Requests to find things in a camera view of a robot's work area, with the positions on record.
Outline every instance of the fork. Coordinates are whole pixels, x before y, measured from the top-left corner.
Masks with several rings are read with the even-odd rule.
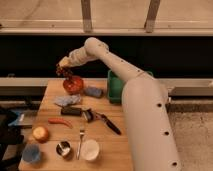
[[[81,127],[80,127],[80,141],[79,141],[79,143],[78,143],[78,150],[77,150],[77,155],[76,155],[77,160],[79,160],[80,151],[81,151],[81,143],[82,143],[84,134],[85,134],[84,126],[81,126]]]

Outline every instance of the blue cup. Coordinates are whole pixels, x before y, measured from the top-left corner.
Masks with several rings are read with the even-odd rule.
[[[39,146],[36,144],[27,144],[22,152],[22,159],[30,164],[40,161],[41,152]]]

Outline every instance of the orange object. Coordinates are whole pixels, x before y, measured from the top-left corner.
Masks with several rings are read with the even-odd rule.
[[[64,125],[68,126],[69,128],[72,128],[72,124],[63,118],[49,118],[48,122],[50,124],[64,124]]]
[[[49,131],[46,127],[44,126],[38,126],[33,129],[33,137],[38,141],[38,142],[45,142],[49,138]]]
[[[79,94],[83,91],[84,81],[80,76],[73,75],[63,82],[64,89],[70,94]]]

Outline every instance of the onion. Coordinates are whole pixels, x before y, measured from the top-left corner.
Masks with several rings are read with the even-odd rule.
[[[33,137],[38,142],[45,142],[49,138],[49,131],[44,126],[38,126],[38,127],[33,129]]]

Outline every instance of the dark object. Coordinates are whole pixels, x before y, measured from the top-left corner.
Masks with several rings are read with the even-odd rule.
[[[14,73],[16,77],[55,77],[55,64],[70,50],[81,47],[88,36],[1,34],[0,52],[6,58],[0,63],[0,76]],[[156,78],[213,77],[213,36],[96,37],[133,65],[153,71]],[[100,60],[72,68],[73,73],[90,78],[106,77],[107,70]]]
[[[64,106],[61,108],[61,115],[81,116],[82,109],[78,107]]]
[[[84,93],[87,96],[92,96],[92,97],[96,97],[96,98],[100,98],[103,94],[103,90],[100,88],[96,88],[96,87],[86,87],[84,89]]]
[[[83,111],[83,115],[88,123],[94,120],[94,116],[91,109]]]
[[[102,120],[106,123],[106,125],[111,128],[116,134],[121,135],[121,131],[116,127],[107,117],[106,115],[101,114]]]
[[[8,145],[21,144],[23,142],[24,136],[21,135],[21,127],[8,127],[8,123],[16,118],[17,115],[15,113],[0,107],[0,170],[5,170],[8,166],[21,160],[20,155],[2,160]]]
[[[18,118],[18,116],[14,112],[12,112],[11,110],[5,109],[1,106],[0,106],[0,115],[7,116],[4,120],[6,125]]]

